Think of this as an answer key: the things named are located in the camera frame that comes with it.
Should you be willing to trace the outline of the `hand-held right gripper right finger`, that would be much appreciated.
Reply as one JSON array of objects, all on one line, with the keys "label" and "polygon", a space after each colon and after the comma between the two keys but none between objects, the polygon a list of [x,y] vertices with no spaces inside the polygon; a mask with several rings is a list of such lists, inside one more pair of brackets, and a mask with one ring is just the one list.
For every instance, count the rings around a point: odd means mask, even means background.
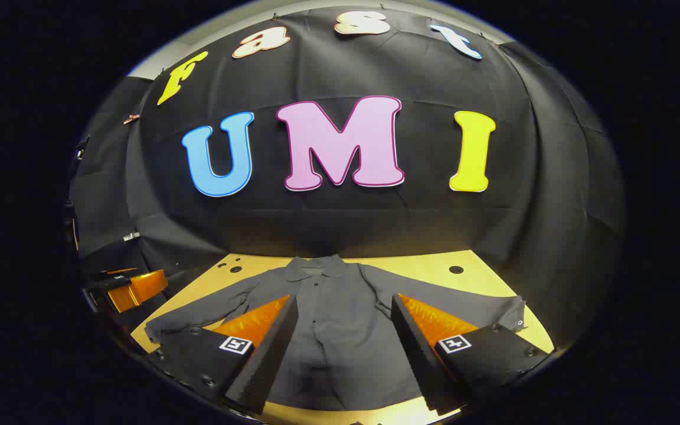
[{"label": "hand-held right gripper right finger", "polygon": [[426,406],[438,414],[504,396],[550,357],[506,326],[478,328],[400,293],[391,317]]}]

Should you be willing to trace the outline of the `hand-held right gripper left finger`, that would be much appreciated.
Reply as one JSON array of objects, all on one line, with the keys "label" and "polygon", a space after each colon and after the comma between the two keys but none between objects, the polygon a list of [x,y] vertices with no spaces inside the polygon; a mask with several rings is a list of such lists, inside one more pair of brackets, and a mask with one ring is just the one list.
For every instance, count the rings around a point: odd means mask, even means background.
[{"label": "hand-held right gripper left finger", "polygon": [[215,330],[163,334],[145,360],[206,403],[261,414],[298,320],[295,296],[287,295]]}]

